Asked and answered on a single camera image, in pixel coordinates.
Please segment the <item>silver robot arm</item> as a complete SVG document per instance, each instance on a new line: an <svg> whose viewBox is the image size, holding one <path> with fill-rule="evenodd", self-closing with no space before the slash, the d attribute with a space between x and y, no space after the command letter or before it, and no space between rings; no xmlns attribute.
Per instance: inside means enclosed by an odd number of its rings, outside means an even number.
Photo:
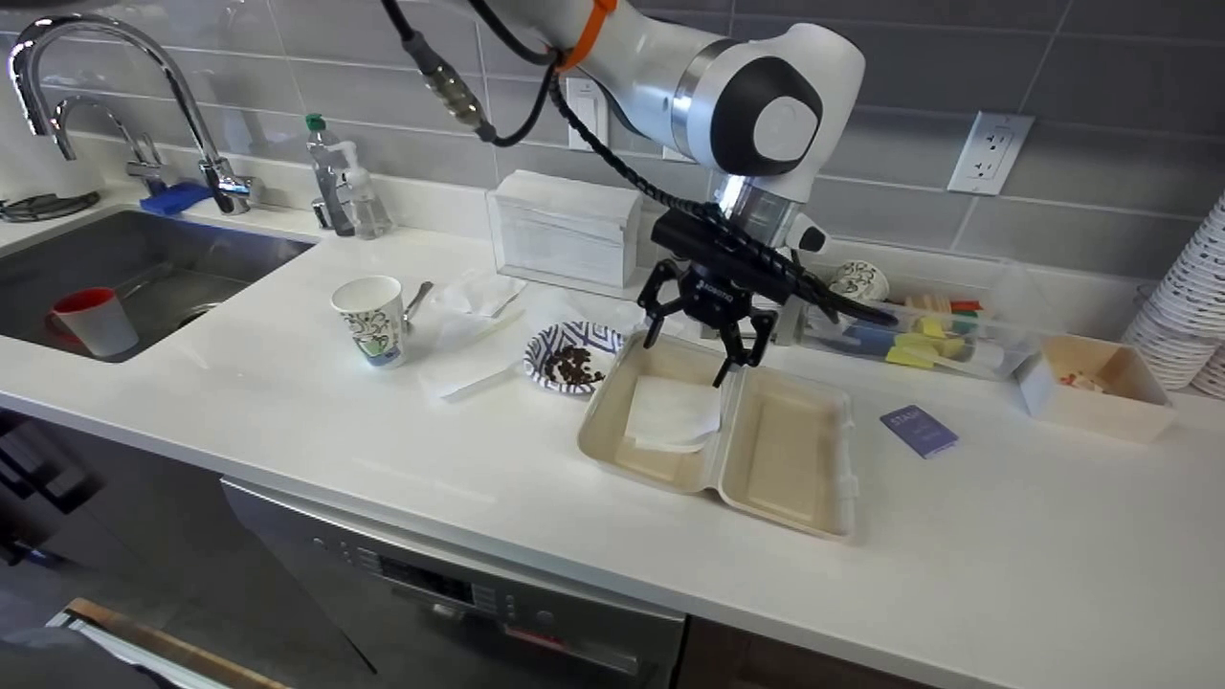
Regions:
<svg viewBox="0 0 1225 689"><path fill-rule="evenodd" d="M650 229L667 257L634 294L644 345L669 312L683 312L718 332L723 381L764 354L786 300L893 325L893 312L831 292L797 258L825 239L806 200L866 80L866 52L837 29L787 24L768 38L738 38L653 20L631 0L465 0L519 61L542 67L533 114L497 135L396 0L377 4L415 73L483 140L516 146L555 101L612 173L667 205ZM637 174L575 114L562 73L589 77L631 135L709 168L715 193L677 200Z"/></svg>

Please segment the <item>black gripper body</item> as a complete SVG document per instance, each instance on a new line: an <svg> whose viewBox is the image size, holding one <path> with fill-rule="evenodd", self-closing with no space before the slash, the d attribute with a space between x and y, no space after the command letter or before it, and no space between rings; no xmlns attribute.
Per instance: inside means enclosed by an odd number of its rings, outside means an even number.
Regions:
<svg viewBox="0 0 1225 689"><path fill-rule="evenodd" d="M711 205L669 205L653 220L650 239L662 244L667 258L681 266L681 312L703 325L745 317L759 299L800 299L806 306L819 306L825 317L851 312L893 325L893 312L833 294L821 278L816 278L777 248L752 239L750 234L733 229Z"/></svg>

